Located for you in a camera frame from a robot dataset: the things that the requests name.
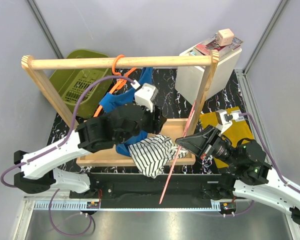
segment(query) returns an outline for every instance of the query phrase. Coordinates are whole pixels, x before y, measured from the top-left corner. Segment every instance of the white cable clip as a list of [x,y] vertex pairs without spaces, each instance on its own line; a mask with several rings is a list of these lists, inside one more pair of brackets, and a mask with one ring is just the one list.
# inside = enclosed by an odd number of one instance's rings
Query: white cable clip
[[138,83],[137,80],[133,80],[133,82],[134,82],[134,84],[131,83],[131,86],[132,86],[134,89],[137,90],[138,88],[140,88],[141,85],[140,85],[140,83]]

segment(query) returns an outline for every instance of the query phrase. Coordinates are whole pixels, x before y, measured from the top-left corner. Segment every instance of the white box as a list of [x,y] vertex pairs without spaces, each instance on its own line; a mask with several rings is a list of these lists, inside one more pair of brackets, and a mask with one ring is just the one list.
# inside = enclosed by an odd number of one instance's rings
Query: white box
[[[188,56],[193,47],[180,53]],[[219,61],[206,100],[223,90],[237,64],[242,49],[238,47],[226,58]],[[175,89],[190,103],[194,104],[205,69],[202,66],[179,66],[176,73]]]

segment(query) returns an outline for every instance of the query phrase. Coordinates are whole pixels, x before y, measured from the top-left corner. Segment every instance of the wooden tray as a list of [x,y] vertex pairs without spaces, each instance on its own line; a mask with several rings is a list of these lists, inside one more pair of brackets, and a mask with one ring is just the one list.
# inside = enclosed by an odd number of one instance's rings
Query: wooden tray
[[[187,118],[175,118],[168,119],[163,125],[161,134],[164,136],[169,136],[174,142],[176,138],[180,138],[183,135]],[[193,165],[196,161],[196,157],[192,153],[188,153],[184,158],[178,158],[176,160],[176,165]],[[116,152],[115,148],[101,150],[96,153],[79,157],[76,163],[80,167],[132,167],[136,166],[133,159],[128,156],[123,156]]]

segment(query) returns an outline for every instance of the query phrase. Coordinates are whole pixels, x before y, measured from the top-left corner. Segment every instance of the striped shirt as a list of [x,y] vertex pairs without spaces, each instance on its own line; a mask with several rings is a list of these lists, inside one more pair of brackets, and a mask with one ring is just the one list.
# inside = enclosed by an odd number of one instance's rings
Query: striped shirt
[[[173,160],[178,145],[168,136],[158,134],[128,146],[132,159],[139,171],[147,176],[156,178],[164,171],[164,166]],[[181,149],[179,158],[184,158],[188,151]]]

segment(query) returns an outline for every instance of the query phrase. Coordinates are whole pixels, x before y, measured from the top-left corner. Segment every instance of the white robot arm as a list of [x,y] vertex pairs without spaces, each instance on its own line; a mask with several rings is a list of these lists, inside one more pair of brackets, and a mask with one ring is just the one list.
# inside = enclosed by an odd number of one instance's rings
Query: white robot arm
[[199,133],[177,138],[176,143],[201,159],[212,155],[229,165],[230,172],[222,174],[218,183],[217,198],[236,196],[254,200],[291,215],[293,221],[300,224],[300,186],[281,175],[264,143],[261,142],[272,165],[265,161],[266,153],[254,139],[244,138],[233,147],[223,136],[232,120],[242,115],[249,114],[218,110],[216,127],[209,125]]
[[135,103],[117,107],[110,113],[93,117],[80,124],[63,139],[36,152],[14,153],[14,164],[24,163],[14,175],[14,185],[29,194],[41,193],[49,188],[71,190],[79,194],[95,190],[95,183],[87,174],[77,174],[57,167],[72,159],[115,144],[125,143],[140,131],[159,134],[166,118],[159,107],[153,104],[158,93],[155,86],[137,82]]

